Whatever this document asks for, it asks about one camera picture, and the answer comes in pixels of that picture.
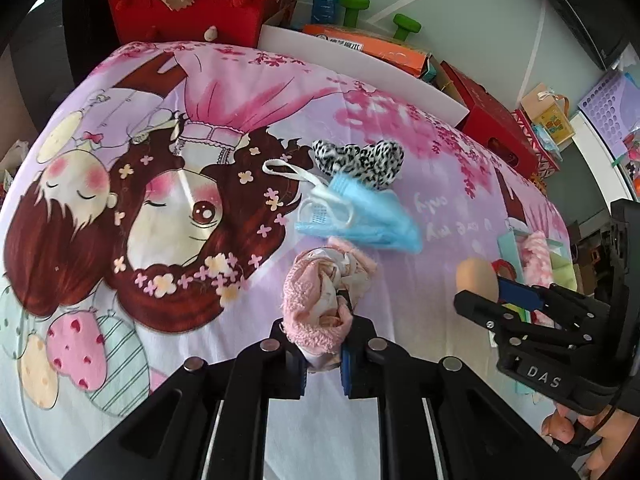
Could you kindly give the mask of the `right hand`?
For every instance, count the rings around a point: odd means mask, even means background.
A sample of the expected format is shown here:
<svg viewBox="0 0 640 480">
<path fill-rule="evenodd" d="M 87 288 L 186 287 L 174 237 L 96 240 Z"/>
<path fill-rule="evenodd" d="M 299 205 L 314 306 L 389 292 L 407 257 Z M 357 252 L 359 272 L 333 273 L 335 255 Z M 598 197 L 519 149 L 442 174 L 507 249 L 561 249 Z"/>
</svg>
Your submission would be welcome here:
<svg viewBox="0 0 640 480">
<path fill-rule="evenodd" d="M 607 406 L 594 416 L 578 415 L 576 422 L 587 430 L 586 445 L 598 444 L 586 457 L 585 471 L 590 479 L 601 479 L 636 430 L 639 417 Z M 574 422 L 570 420 L 570 409 L 555 403 L 553 413 L 541 424 L 541 435 L 548 441 L 554 439 L 569 444 L 575 437 L 575 432 Z"/>
</svg>

